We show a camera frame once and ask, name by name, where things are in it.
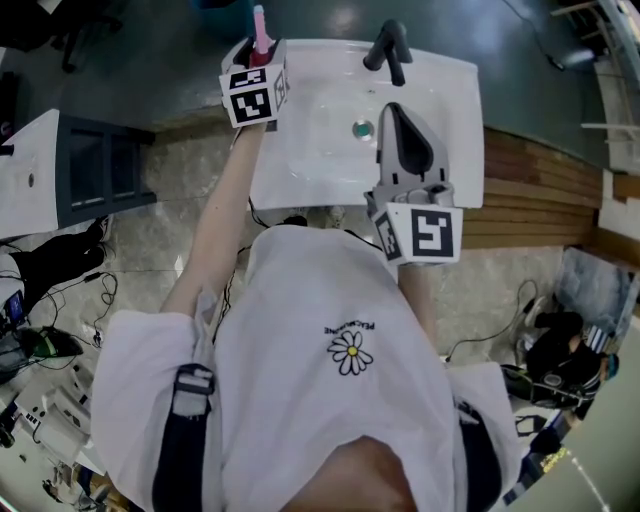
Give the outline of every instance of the person in black clothing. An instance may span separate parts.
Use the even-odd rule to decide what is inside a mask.
[[[18,268],[17,280],[24,285],[25,314],[29,314],[51,287],[79,278],[102,265],[106,256],[102,242],[108,222],[108,217],[101,217],[83,233],[56,236],[33,251],[8,255]]]
[[[583,420],[600,386],[618,372],[615,354],[598,354],[581,339],[578,313],[540,313],[535,327],[549,328],[526,355],[527,371],[534,382],[581,394],[585,401],[567,414],[570,424]]]

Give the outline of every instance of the black strap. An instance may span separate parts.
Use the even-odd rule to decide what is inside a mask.
[[[460,419],[467,458],[467,512],[486,512],[500,497],[500,463],[482,416],[466,403],[459,403],[458,409],[475,420],[471,423]]]
[[[203,379],[202,385],[198,386],[193,379],[203,371],[211,377],[208,382]],[[184,377],[191,377],[190,382],[185,383]],[[213,374],[199,364],[184,365],[176,376],[174,403],[177,391],[208,396],[215,391]],[[162,451],[153,481],[153,507],[156,512],[202,512],[204,448],[211,407],[207,400],[204,414],[181,416],[173,412],[174,403],[164,427]]]

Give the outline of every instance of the faucet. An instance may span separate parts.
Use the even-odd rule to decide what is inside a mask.
[[[364,67],[370,71],[378,71],[387,59],[391,70],[391,83],[396,87],[405,84],[401,62],[413,62],[411,50],[407,43],[407,29],[398,20],[387,20],[382,25],[371,50],[364,58]]]

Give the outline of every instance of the trash can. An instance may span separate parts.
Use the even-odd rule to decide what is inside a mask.
[[[191,0],[211,33],[237,42],[253,35],[253,0]]]

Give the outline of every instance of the white marker cube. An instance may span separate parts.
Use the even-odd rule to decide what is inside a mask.
[[[287,99],[283,64],[222,75],[220,85],[222,104],[234,128],[277,119]]]
[[[459,208],[387,203],[372,220],[387,260],[393,265],[442,265],[460,259]]]

